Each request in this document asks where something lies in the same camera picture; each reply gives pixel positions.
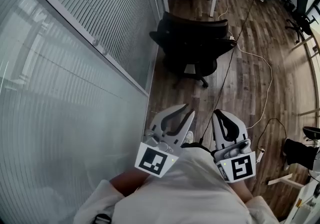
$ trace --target office chair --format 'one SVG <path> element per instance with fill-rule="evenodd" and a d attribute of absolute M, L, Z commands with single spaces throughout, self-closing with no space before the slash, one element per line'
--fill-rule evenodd
<path fill-rule="evenodd" d="M 157 31 L 150 37 L 163 48 L 165 67 L 178 76 L 201 80 L 217 69 L 217 58 L 237 45 L 227 37 L 228 20 L 201 22 L 182 19 L 165 12 Z M 185 73 L 187 64 L 194 65 L 195 74 Z"/>
<path fill-rule="evenodd" d="M 293 23 L 290 19 L 287 19 L 287 22 L 290 22 L 292 26 L 286 26 L 286 29 L 292 29 L 295 30 L 298 36 L 298 40 L 295 42 L 298 44 L 300 42 L 300 32 L 305 32 L 307 35 L 311 35 L 311 29 L 310 29 L 310 24 L 316 21 L 314 16 L 312 20 L 310 20 L 307 15 L 306 15 L 306 9 L 307 9 L 307 2 L 308 0 L 296 0 L 296 9 L 292 13 L 292 17 L 296 21 L 296 23 Z"/>

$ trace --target white shirt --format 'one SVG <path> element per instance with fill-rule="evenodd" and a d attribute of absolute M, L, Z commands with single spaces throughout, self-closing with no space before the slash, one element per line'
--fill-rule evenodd
<path fill-rule="evenodd" d="M 101 210 L 112 224 L 278 224 L 262 197 L 244 204 L 201 148 L 185 148 L 162 178 L 150 176 L 126 198 L 101 181 L 73 223 L 91 224 Z"/>

